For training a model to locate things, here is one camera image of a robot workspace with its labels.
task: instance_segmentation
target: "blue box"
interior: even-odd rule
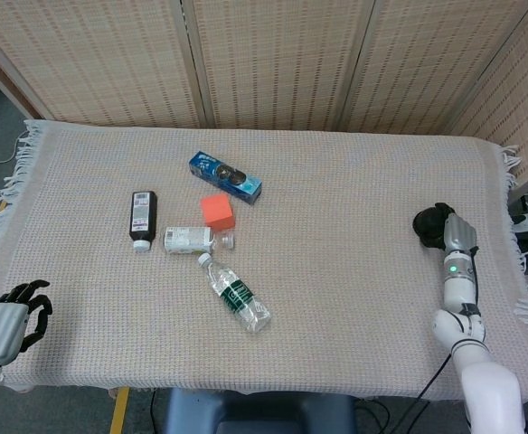
[[[204,181],[250,205],[256,202],[262,191],[262,182],[256,176],[246,175],[202,151],[190,160],[190,170]]]

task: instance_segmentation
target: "green bottle label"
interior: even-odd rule
[[[230,310],[235,314],[242,306],[252,300],[254,294],[252,294],[248,287],[244,285],[244,282],[236,280],[223,290],[220,297],[223,298],[226,305],[228,305]]]

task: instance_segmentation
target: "orange cube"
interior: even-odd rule
[[[206,226],[210,226],[215,231],[232,229],[236,225],[228,194],[206,196],[200,200],[200,206]]]

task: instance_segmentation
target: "beige woven tablecloth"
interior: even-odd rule
[[[5,369],[9,382],[416,395],[447,352],[431,331],[443,253],[421,247],[411,222],[447,202],[477,229],[486,343],[528,400],[528,301],[518,301],[527,296],[498,146],[27,125],[29,146],[3,191],[12,205],[0,214],[0,294],[47,279],[53,315],[44,339]],[[202,225],[200,199],[219,192],[190,174],[198,150],[263,182],[254,206],[231,200],[237,247],[217,254],[272,311],[258,335],[235,322],[195,256],[168,257],[162,246],[165,226]],[[143,189],[158,195],[160,232],[138,254],[129,204]],[[426,396],[461,397],[452,364]]]

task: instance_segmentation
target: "gray robotic hand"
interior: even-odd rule
[[[41,340],[47,330],[47,321],[52,314],[51,301],[45,295],[33,295],[38,288],[48,286],[49,282],[45,280],[34,280],[18,285],[0,297],[0,386],[3,384],[1,367]],[[34,332],[25,336],[29,315],[40,307]]]

